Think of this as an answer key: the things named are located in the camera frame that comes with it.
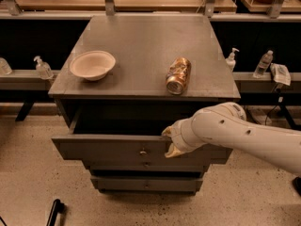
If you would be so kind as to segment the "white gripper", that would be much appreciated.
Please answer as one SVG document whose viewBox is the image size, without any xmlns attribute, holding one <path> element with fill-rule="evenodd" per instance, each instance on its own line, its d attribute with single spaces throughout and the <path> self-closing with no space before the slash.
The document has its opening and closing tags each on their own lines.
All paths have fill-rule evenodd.
<svg viewBox="0 0 301 226">
<path fill-rule="evenodd" d="M 165 158 L 190 153 L 204 145 L 204 142 L 193 132 L 191 119 L 176 121 L 165 128 L 161 135 L 171 137 L 172 140 L 168 151 L 165 153 Z"/>
</svg>

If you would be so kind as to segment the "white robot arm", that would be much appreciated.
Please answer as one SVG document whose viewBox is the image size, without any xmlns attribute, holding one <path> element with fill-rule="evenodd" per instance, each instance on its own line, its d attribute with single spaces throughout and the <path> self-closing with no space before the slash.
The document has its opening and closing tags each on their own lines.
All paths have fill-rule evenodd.
<svg viewBox="0 0 301 226">
<path fill-rule="evenodd" d="M 236 103 L 203 107 L 192 117 L 175 121 L 162 134 L 171 138 L 167 158 L 212 144 L 241 150 L 301 176 L 301 132 L 249 122 Z"/>
</svg>

